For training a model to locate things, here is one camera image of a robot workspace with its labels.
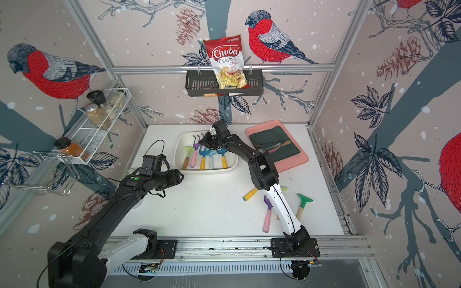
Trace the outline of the light blue rake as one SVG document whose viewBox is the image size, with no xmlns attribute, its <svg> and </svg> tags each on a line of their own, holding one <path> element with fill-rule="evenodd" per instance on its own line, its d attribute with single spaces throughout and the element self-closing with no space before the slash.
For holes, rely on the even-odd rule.
<svg viewBox="0 0 461 288">
<path fill-rule="evenodd" d="M 210 153 L 208 154 L 209 156 L 209 163 L 208 163 L 208 169 L 209 170 L 214 170 L 214 156 L 217 154 L 217 151 L 211 150 Z"/>
</svg>

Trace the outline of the blue claw rake yellow handle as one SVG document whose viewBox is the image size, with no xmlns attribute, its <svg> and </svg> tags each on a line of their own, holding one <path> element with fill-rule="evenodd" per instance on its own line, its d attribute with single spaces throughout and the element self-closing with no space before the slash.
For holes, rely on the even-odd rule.
<svg viewBox="0 0 461 288">
<path fill-rule="evenodd" d="M 223 167 L 223 169 L 228 168 L 228 164 L 227 164 L 227 160 L 226 160 L 226 156 L 225 156 L 226 152 L 227 152 L 227 149 L 224 149 L 224 148 L 217 150 L 217 153 L 220 154 L 221 157 L 222 157 L 222 167 Z"/>
</svg>

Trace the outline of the purple rake pink handle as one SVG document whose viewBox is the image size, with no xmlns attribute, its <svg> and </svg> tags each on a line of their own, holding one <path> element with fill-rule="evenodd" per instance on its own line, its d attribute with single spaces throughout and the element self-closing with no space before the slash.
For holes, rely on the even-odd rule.
<svg viewBox="0 0 461 288">
<path fill-rule="evenodd" d="M 197 159 L 198 151 L 199 151 L 199 148 L 200 148 L 199 141 L 200 141 L 200 135 L 197 134 L 197 135 L 194 136 L 194 144 L 193 144 L 194 152 L 193 152 L 190 164 L 189 164 L 190 168 L 194 168 L 195 165 L 196 165 L 196 159 Z"/>
<path fill-rule="evenodd" d="M 273 206 L 267 196 L 264 196 L 264 203 L 267 205 L 267 212 L 266 212 L 264 226 L 263 226 L 262 231 L 264 233 L 268 233 L 270 230 L 271 211 L 272 211 Z"/>
</svg>

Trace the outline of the green rake wooden handle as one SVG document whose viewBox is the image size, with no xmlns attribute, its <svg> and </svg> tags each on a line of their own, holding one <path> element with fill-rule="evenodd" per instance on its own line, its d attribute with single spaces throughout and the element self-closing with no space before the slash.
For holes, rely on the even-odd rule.
<svg viewBox="0 0 461 288">
<path fill-rule="evenodd" d="M 186 169 L 187 169 L 188 163 L 189 163 L 189 161 L 190 161 L 190 155 L 191 155 L 191 153 L 194 151 L 194 147 L 192 147 L 192 146 L 185 146 L 185 147 L 184 147 L 184 150 L 186 151 L 186 156 L 185 156 L 185 159 L 184 159 L 183 164 L 182 164 L 182 167 L 181 167 L 182 170 L 186 170 Z"/>
</svg>

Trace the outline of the teal rake yellow handle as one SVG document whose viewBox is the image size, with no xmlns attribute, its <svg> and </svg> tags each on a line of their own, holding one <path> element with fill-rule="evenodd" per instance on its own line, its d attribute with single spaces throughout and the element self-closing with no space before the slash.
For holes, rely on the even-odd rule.
<svg viewBox="0 0 461 288">
<path fill-rule="evenodd" d="M 251 198 L 254 196 L 254 194 L 255 194 L 256 192 L 258 192 L 258 189 L 257 189 L 257 188 L 252 189 L 251 191 L 249 191 L 247 194 L 245 194 L 245 195 L 243 196 L 243 200 L 244 200 L 245 202 L 248 201 L 249 199 L 251 199 Z"/>
</svg>

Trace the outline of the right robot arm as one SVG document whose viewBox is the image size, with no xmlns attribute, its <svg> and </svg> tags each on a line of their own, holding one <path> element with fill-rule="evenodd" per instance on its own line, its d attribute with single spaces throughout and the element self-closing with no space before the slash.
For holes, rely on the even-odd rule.
<svg viewBox="0 0 461 288">
<path fill-rule="evenodd" d="M 292 253 L 305 250 L 310 241 L 310 235 L 285 199 L 279 184 L 278 171 L 269 154 L 262 154 L 248 146 L 236 134 L 224 137 L 207 132 L 199 143 L 210 150 L 217 151 L 224 148 L 247 162 L 253 185 L 265 193 L 280 218 L 288 249 Z"/>
</svg>

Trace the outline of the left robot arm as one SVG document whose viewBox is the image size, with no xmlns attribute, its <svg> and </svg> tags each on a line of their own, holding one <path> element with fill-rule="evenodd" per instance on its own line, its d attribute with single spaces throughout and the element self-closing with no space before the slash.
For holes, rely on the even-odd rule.
<svg viewBox="0 0 461 288">
<path fill-rule="evenodd" d="M 178 170 L 126 176 L 109 201 L 84 228 L 67 242 L 56 242 L 48 251 L 50 288 L 99 288 L 109 271 L 108 260 L 98 256 L 105 242 L 127 213 L 150 191 L 162 191 L 182 183 Z"/>
</svg>

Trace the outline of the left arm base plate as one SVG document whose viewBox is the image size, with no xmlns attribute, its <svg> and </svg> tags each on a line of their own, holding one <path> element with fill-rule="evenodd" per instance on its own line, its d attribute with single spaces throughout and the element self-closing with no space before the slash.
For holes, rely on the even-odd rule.
<svg viewBox="0 0 461 288">
<path fill-rule="evenodd" d="M 177 240 L 149 240 L 146 251 L 139 256 L 142 259 L 174 259 Z"/>
</svg>

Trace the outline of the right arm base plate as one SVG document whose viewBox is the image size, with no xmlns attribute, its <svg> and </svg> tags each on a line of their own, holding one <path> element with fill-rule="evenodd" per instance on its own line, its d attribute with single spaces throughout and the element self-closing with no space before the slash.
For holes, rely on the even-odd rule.
<svg viewBox="0 0 461 288">
<path fill-rule="evenodd" d="M 286 238 L 271 238 L 270 250 L 273 258 L 318 258 L 321 254 L 317 240 L 311 238 L 300 252 L 291 252 Z"/>
</svg>

